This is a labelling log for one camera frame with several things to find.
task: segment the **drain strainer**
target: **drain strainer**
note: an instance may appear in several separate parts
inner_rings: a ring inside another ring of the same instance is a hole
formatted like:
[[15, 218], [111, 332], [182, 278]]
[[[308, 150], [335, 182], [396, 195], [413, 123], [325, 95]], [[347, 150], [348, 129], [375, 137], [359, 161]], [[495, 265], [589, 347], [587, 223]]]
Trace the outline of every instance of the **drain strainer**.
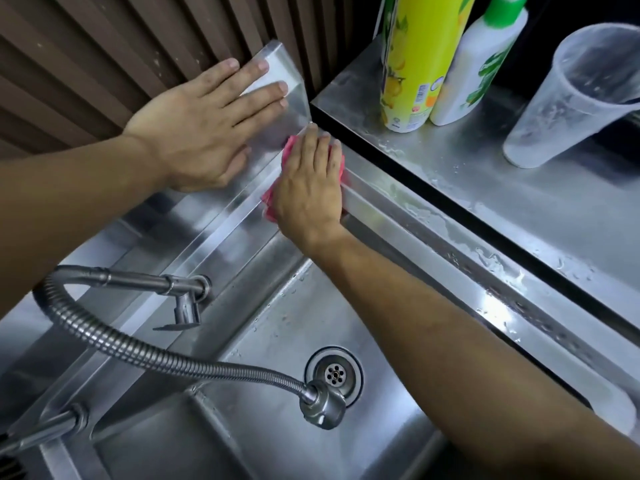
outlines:
[[352, 405], [362, 391], [362, 370], [356, 358], [340, 347], [318, 350], [305, 368], [305, 381], [320, 379], [336, 387]]

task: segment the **cleaning cloth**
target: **cleaning cloth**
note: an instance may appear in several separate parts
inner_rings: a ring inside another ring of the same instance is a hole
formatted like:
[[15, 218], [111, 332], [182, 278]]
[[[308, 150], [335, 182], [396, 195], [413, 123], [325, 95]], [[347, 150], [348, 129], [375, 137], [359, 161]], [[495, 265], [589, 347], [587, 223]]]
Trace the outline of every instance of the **cleaning cloth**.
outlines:
[[[284, 169], [284, 165], [289, 159], [289, 155], [291, 154], [291, 149], [293, 148], [294, 143], [298, 139], [297, 136], [289, 136], [287, 140], [287, 144], [284, 145], [284, 149], [282, 151], [282, 168]], [[340, 181], [342, 181], [342, 173], [344, 172], [344, 155], [342, 156], [342, 161], [340, 162]], [[276, 215], [271, 208], [273, 204], [273, 187], [275, 184], [270, 186], [269, 190], [262, 195], [262, 201], [267, 204], [267, 209], [264, 211], [264, 217], [267, 218], [268, 221], [276, 222]]]

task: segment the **green bottle cap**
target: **green bottle cap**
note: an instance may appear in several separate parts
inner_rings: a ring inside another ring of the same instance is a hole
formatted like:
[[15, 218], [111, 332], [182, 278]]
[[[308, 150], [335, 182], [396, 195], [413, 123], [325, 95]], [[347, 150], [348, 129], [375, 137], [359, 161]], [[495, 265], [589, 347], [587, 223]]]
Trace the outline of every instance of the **green bottle cap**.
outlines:
[[484, 14], [484, 23], [494, 29], [513, 25], [527, 0], [491, 0]]

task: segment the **hand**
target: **hand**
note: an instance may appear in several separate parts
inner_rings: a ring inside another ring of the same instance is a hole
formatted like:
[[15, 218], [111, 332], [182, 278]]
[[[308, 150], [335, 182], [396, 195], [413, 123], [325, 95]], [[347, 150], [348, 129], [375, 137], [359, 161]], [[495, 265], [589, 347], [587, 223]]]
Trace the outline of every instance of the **hand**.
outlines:
[[342, 145], [325, 134], [318, 140], [311, 124], [293, 146], [276, 184], [273, 210], [282, 233], [311, 258], [324, 244], [345, 233], [340, 224]]
[[124, 129], [124, 137], [145, 145], [176, 190], [228, 184], [244, 168], [250, 151], [245, 142], [286, 109], [282, 81], [239, 97], [269, 70], [266, 61], [238, 69], [235, 59], [220, 62], [160, 94]]

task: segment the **forearm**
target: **forearm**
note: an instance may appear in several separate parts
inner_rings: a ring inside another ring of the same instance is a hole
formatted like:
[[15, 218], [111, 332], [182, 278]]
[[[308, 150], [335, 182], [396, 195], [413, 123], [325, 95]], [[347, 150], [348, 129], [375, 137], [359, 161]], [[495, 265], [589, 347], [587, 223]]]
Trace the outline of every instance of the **forearm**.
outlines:
[[0, 164], [0, 317], [76, 247], [163, 188], [164, 170], [146, 151], [117, 137]]
[[[598, 478], [599, 460], [615, 445], [638, 468], [628, 439], [464, 311], [349, 234], [313, 258], [423, 411], [470, 456], [498, 469], [550, 465], [548, 473]], [[577, 435], [584, 437], [567, 441]], [[576, 464], [585, 454], [590, 458]]]

